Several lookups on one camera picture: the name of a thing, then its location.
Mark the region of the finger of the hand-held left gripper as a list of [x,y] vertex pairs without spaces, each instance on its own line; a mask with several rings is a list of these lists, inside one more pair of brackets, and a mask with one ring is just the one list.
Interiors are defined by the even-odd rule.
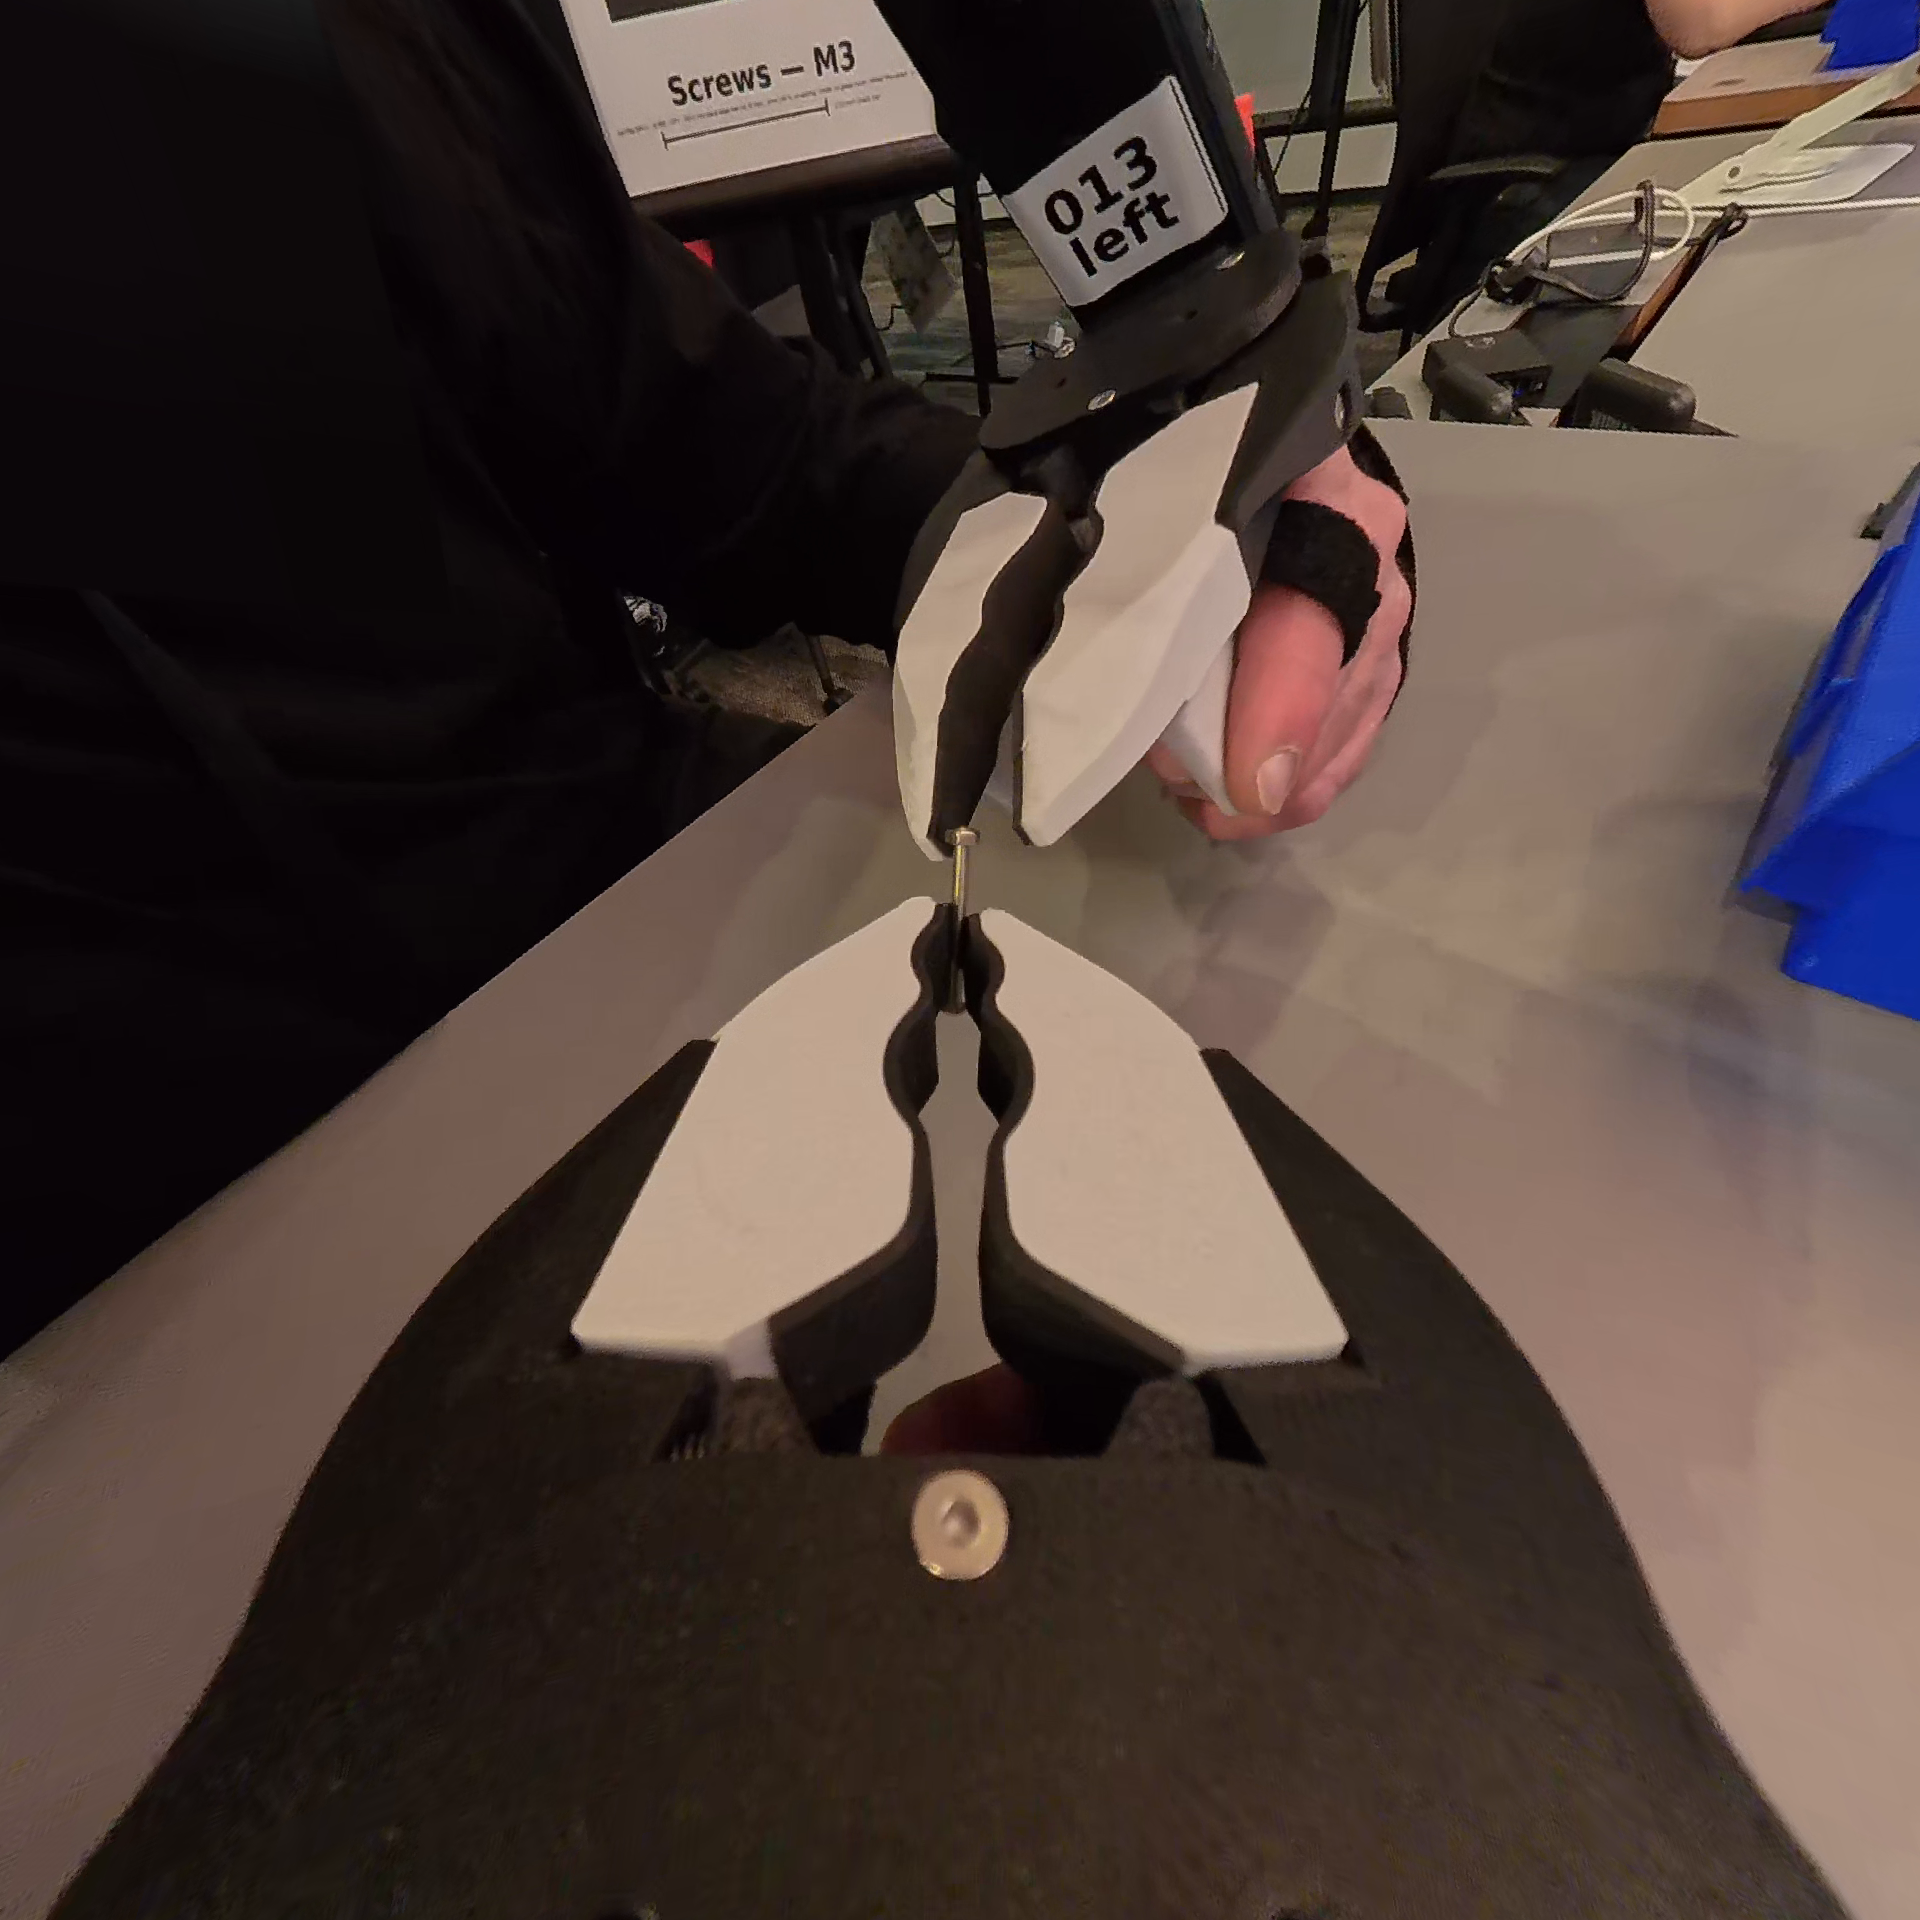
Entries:
[[1022,689],[1088,552],[1066,507],[975,450],[907,556],[895,744],[905,828],[946,859],[1018,736]]
[[1100,540],[1022,689],[1026,844],[1066,840],[1167,736],[1186,778],[1230,805],[1227,695],[1254,579],[1217,506],[1256,402],[1242,386],[1191,407],[1102,479]]

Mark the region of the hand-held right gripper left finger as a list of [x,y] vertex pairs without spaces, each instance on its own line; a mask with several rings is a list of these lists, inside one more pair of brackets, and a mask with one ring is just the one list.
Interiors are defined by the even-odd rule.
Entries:
[[779,1385],[826,1455],[928,1335],[945,907],[913,897],[794,968],[700,1051],[572,1320],[587,1355]]

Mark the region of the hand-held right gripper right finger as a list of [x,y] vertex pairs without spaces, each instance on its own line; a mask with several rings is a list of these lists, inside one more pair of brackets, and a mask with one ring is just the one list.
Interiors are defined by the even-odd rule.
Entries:
[[1354,1389],[1354,1339],[1220,1074],[1154,1002],[988,907],[977,1084],[995,1115],[984,1328],[1024,1449],[1254,1455],[1251,1394]]

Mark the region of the person's left forearm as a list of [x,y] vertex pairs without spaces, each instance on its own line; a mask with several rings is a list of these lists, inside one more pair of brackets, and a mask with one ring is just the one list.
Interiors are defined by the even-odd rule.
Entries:
[[979,423],[768,332],[631,219],[608,452],[570,511],[610,584],[721,644],[782,627],[897,651],[907,561]]

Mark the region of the grey desk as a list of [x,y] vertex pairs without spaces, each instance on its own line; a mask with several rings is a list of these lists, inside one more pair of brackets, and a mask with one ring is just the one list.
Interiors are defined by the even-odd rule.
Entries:
[[[977,897],[1233,1050],[1497,1311],[1857,1916],[1915,1916],[1915,1024],[1730,898],[1915,442],[1383,423],[1408,687],[1323,823],[1135,779]],[[408,1315],[686,1040],[937,871],[843,708],[6,1364],[6,1916],[195,1707]]]

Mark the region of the person's left hand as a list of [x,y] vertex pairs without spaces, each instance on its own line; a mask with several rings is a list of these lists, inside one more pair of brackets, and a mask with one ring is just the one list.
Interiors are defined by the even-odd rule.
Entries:
[[1348,648],[1336,615],[1288,584],[1263,584],[1238,631],[1223,773],[1215,805],[1167,744],[1145,756],[1161,793],[1219,844],[1256,842],[1326,817],[1370,761],[1406,676],[1416,609],[1408,503],[1382,448],[1355,437],[1290,490],[1348,522],[1376,553],[1378,602]]

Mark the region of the white Screws M3 sign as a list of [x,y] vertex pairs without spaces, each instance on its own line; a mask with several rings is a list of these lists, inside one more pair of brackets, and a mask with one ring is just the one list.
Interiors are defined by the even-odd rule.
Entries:
[[932,138],[926,83],[874,3],[562,3],[636,199]]

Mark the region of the black device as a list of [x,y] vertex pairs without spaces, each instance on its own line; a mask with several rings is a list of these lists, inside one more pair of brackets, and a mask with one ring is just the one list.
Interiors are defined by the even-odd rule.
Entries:
[[1558,425],[1689,437],[1698,433],[1697,395],[1687,381],[1608,357],[1579,380]]
[[1471,425],[1528,425],[1546,402],[1552,360],[1524,332],[1431,338],[1425,349],[1430,419]]

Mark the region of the black office chair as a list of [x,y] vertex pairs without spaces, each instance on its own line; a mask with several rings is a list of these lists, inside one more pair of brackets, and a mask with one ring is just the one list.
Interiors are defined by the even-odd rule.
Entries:
[[1643,143],[1673,50],[1643,3],[1402,4],[1399,131],[1358,292],[1403,338]]

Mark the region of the grey work table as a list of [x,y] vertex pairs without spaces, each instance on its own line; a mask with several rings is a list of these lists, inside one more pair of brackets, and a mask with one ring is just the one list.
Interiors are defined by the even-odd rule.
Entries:
[[1643,360],[1732,435],[1914,459],[1915,209],[1756,218],[1698,269]]

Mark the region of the blue plastic bin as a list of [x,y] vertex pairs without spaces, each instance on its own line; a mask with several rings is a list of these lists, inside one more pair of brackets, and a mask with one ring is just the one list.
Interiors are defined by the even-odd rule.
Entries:
[[1919,1020],[1915,479],[1866,530],[1878,559],[1772,756],[1738,892],[1788,927],[1790,978]]

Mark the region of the wooden work table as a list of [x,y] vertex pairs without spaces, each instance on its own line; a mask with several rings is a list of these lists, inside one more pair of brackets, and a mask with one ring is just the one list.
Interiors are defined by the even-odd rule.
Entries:
[[1832,65],[1823,40],[1776,40],[1683,65],[1651,139],[1778,128],[1866,83],[1878,67]]

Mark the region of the white stand base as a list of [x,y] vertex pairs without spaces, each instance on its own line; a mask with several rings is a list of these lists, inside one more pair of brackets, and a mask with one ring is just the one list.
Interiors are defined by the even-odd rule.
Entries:
[[1824,178],[1833,167],[1844,165],[1854,152],[1824,149],[1820,143],[1864,121],[1880,108],[1894,106],[1914,90],[1915,79],[1919,56],[1888,65],[1796,114],[1763,145],[1723,161],[1686,188],[1676,188],[1673,195],[1697,209],[1759,207],[1760,195],[1775,188],[1799,188]]

